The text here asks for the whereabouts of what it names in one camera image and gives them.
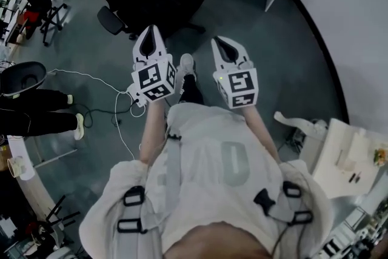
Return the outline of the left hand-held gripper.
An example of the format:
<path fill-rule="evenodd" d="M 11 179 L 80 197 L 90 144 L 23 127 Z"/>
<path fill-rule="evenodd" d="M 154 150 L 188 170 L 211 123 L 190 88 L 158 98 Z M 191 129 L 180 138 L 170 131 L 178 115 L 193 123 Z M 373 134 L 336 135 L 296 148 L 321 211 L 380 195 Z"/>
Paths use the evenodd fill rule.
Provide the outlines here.
<path fill-rule="evenodd" d="M 149 103 L 175 93 L 176 69 L 171 54 L 167 54 L 164 40 L 156 25 L 148 26 L 133 47 L 135 69 L 132 72 L 136 92 Z"/>

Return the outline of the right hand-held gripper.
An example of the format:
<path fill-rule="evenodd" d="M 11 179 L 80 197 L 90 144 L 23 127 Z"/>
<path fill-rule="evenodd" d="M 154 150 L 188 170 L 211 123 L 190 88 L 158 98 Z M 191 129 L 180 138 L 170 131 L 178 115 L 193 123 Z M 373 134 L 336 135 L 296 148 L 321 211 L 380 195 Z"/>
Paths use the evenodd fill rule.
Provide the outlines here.
<path fill-rule="evenodd" d="M 244 46 L 225 36 L 213 37 L 211 46 L 217 70 L 213 79 L 227 106 L 230 109 L 255 106 L 258 99 L 257 70 L 253 62 L 248 61 Z M 230 64 L 240 65 L 229 69 Z"/>

